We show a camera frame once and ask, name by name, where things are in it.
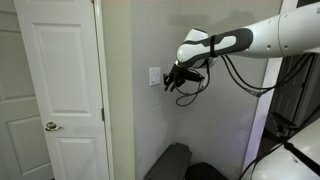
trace light switch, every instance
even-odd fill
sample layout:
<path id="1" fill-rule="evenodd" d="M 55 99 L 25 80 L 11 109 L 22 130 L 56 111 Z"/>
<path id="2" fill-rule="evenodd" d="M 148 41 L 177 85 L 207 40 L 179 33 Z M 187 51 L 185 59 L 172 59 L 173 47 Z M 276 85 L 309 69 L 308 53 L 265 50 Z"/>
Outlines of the light switch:
<path id="1" fill-rule="evenodd" d="M 160 67 L 149 68 L 149 86 L 160 84 L 161 69 Z"/>

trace white wall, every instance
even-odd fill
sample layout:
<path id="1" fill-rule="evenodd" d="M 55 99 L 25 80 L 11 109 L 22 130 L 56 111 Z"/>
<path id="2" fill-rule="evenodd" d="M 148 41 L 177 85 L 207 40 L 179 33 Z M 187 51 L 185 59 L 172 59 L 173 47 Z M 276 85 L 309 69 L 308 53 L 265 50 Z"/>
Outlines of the white wall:
<path id="1" fill-rule="evenodd" d="M 168 72 L 176 57 L 179 1 L 132 1 L 132 72 L 136 179 L 142 180 L 163 151 L 174 143 L 177 121 L 173 93 L 163 84 L 149 87 L 150 67 Z"/>
<path id="2" fill-rule="evenodd" d="M 130 13 L 130 1 L 102 1 L 116 180 L 135 177 Z"/>

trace door trim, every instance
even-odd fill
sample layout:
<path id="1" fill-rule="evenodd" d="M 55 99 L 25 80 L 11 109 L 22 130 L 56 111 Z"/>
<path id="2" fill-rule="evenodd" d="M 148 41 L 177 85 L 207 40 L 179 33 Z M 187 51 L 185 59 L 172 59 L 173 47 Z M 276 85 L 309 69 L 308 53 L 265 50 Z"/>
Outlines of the door trim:
<path id="1" fill-rule="evenodd" d="M 281 5 L 280 14 L 296 9 L 298 0 L 283 0 Z M 277 82 L 278 74 L 280 71 L 282 58 L 270 58 L 268 60 L 265 76 L 263 79 L 263 87 L 273 86 Z M 257 105 L 256 113 L 254 116 L 247 152 L 244 158 L 242 171 L 253 161 L 258 154 L 261 137 L 264 126 L 267 120 L 271 100 L 273 97 L 273 90 L 262 96 Z"/>
<path id="2" fill-rule="evenodd" d="M 107 79 L 107 66 L 106 56 L 104 49 L 104 38 L 103 38 L 103 24 L 102 24 L 102 7 L 101 0 L 94 0 L 94 15 L 97 33 L 97 48 L 99 55 L 100 65 L 100 79 L 102 88 L 102 100 L 105 114 L 105 136 L 107 144 L 107 156 L 108 156 L 108 167 L 109 167 L 109 178 L 114 180 L 114 166 L 113 166 L 113 153 L 112 153 L 112 138 L 111 138 L 111 120 L 110 120 L 110 108 L 109 108 L 109 96 L 108 96 L 108 79 Z"/>

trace door panel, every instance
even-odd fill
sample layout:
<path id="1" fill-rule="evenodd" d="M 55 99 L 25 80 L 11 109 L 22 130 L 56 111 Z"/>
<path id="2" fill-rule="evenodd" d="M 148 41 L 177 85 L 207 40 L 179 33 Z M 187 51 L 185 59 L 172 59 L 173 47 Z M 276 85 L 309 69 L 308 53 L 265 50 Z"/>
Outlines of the door panel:
<path id="1" fill-rule="evenodd" d="M 91 0 L 16 0 L 55 178 L 108 177 Z"/>
<path id="2" fill-rule="evenodd" d="M 5 180 L 49 180 L 53 172 L 18 18 L 13 1 L 0 6 L 0 167 Z"/>
<path id="3" fill-rule="evenodd" d="M 284 78 L 290 69 L 298 62 L 300 57 L 301 55 L 286 57 L 283 60 L 278 81 Z M 291 81 L 275 89 L 269 113 L 277 112 L 293 122 L 296 109 L 299 105 L 300 96 L 303 92 L 302 84 L 306 81 L 309 66 L 310 62 L 308 62 L 302 71 Z M 266 128 L 273 134 L 276 134 L 275 127 L 275 124 L 271 120 L 266 122 Z"/>

